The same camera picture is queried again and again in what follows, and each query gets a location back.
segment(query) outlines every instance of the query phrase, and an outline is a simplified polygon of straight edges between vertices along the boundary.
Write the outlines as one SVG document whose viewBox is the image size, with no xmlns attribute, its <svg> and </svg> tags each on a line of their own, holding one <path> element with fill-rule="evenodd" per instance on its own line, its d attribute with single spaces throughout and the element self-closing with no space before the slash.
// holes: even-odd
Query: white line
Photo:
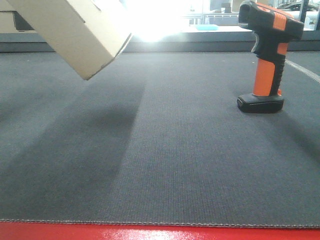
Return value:
<svg viewBox="0 0 320 240">
<path fill-rule="evenodd" d="M 289 64 L 291 67 L 294 67 L 295 69 L 299 70 L 300 72 L 304 73 L 305 75 L 307 75 L 308 77 L 312 78 L 320 84 L 320 76 L 318 74 L 306 69 L 303 66 L 300 66 L 299 64 L 294 63 L 293 61 L 286 59 L 285 62 Z"/>
</svg>

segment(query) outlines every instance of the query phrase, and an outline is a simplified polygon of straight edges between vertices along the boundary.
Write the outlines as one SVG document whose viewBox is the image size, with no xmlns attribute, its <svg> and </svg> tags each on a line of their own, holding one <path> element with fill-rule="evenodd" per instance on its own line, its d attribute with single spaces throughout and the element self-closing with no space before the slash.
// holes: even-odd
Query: blue object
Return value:
<svg viewBox="0 0 320 240">
<path fill-rule="evenodd" d="M 195 28 L 199 31 L 215 31 L 218 30 L 218 25 L 215 24 L 196 24 Z"/>
</svg>

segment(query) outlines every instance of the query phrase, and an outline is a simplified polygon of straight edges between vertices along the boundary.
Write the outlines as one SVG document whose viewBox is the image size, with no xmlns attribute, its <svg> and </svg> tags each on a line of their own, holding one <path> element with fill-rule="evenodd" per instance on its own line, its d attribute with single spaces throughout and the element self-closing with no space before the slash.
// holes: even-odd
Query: orange scanner handle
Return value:
<svg viewBox="0 0 320 240">
<path fill-rule="evenodd" d="M 274 96 L 278 94 L 288 43 L 262 40 L 259 45 L 254 50 L 258 64 L 252 93 L 260 97 Z"/>
</svg>

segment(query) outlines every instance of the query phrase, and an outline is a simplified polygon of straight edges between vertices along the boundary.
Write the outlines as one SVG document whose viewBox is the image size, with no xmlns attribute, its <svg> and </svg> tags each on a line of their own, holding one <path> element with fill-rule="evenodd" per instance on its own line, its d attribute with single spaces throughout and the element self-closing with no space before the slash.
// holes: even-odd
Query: bright light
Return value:
<svg viewBox="0 0 320 240">
<path fill-rule="evenodd" d="M 188 0 L 130 0 L 127 8 L 133 34 L 144 41 L 155 42 L 178 33 L 183 26 L 181 16 L 188 11 Z"/>
</svg>

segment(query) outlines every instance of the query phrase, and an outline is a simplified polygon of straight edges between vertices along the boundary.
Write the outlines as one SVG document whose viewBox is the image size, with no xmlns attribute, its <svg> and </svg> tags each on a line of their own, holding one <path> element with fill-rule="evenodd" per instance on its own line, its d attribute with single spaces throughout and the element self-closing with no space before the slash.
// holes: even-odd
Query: cardboard box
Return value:
<svg viewBox="0 0 320 240">
<path fill-rule="evenodd" d="M 0 12 L 5 11 L 14 11 L 14 8 L 6 0 L 0 0 Z"/>
<path fill-rule="evenodd" d="M 12 11 L 0 11 L 0 34 L 17 33 Z"/>
<path fill-rule="evenodd" d="M 128 14 L 118 0 L 8 2 L 85 80 L 112 62 L 131 38 Z"/>
</svg>

